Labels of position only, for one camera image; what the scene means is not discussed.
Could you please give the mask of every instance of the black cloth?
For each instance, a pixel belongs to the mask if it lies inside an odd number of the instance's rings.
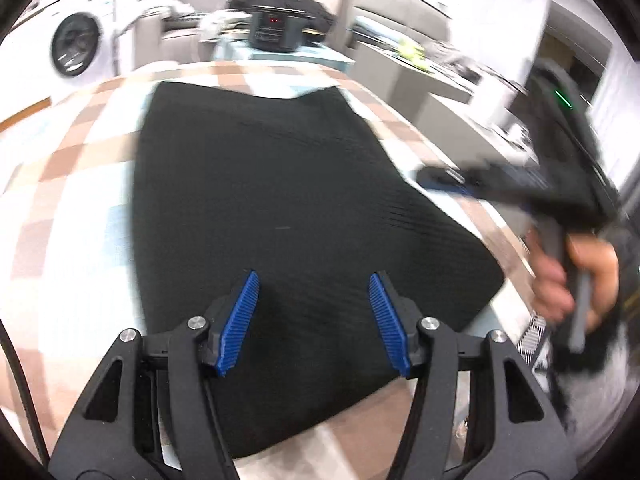
[[[311,28],[326,34],[329,32],[334,16],[324,6],[315,0],[229,0],[226,6],[229,9],[244,10],[251,13],[256,5],[280,7],[281,9],[304,10],[313,17]]]
[[[373,272],[454,330],[504,280],[337,88],[288,100],[160,83],[138,141],[132,234],[149,333],[204,313],[242,269],[260,277],[238,364],[213,384],[234,457],[397,376],[369,305]]]

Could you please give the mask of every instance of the human hand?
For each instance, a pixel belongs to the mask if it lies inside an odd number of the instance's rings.
[[[587,314],[587,332],[595,330],[616,304],[618,297],[618,257],[613,246],[594,235],[570,235],[566,240],[569,257],[580,270],[592,276],[591,309]],[[575,307],[566,288],[566,272],[560,262],[542,250],[540,235],[527,235],[529,265],[535,274],[532,290],[533,309],[551,324],[560,323]]]

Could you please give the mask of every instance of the table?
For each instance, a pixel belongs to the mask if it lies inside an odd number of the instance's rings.
[[[530,151],[516,149],[499,134],[469,117],[469,105],[437,95],[427,101],[414,126],[436,144],[456,165],[510,162],[517,166],[531,160]],[[530,217],[515,206],[496,209],[518,236],[530,228]]]
[[[350,77],[398,111],[407,121],[415,119],[429,95],[468,103],[474,85],[453,72],[445,75],[435,63],[431,72],[419,70],[386,50],[360,43]]]
[[[0,317],[25,368],[50,449],[118,333],[129,326],[145,333],[127,221],[136,132],[160,80],[274,98],[338,85],[401,173],[420,161],[448,163],[361,85],[336,70],[300,62],[207,62],[133,73],[76,92],[6,130],[0,137]],[[484,335],[502,326],[518,338],[529,322],[519,241],[485,203],[429,197],[484,241],[508,277],[470,332]],[[394,381],[331,420],[238,460],[241,478],[378,478],[396,452],[412,387]],[[28,443],[16,399],[5,369],[0,407]],[[170,447],[163,449],[171,463]]]
[[[265,61],[300,61],[335,68],[347,73],[353,65],[353,59],[335,50],[318,44],[318,46],[301,46],[295,52],[269,52],[249,45],[247,40],[233,40],[222,35],[213,52],[214,60],[265,60]]]

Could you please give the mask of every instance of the washing machine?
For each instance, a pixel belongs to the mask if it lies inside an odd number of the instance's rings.
[[[114,0],[60,0],[47,10],[47,79],[53,103],[117,75]]]

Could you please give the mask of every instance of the checkered tablecloth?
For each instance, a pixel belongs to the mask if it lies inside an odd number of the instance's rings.
[[[339,86],[398,170],[446,158],[394,110],[341,72],[305,63],[210,62],[133,73],[83,89],[0,137],[0,317],[31,385],[52,449],[95,365],[118,333],[145,320],[127,221],[136,133],[156,83],[179,80],[271,98]],[[430,194],[480,237],[507,283],[492,307],[511,338],[529,322],[519,240],[488,205]],[[238,461],[243,479],[384,478],[412,400],[395,381],[340,415]],[[0,407],[33,449],[6,364]]]

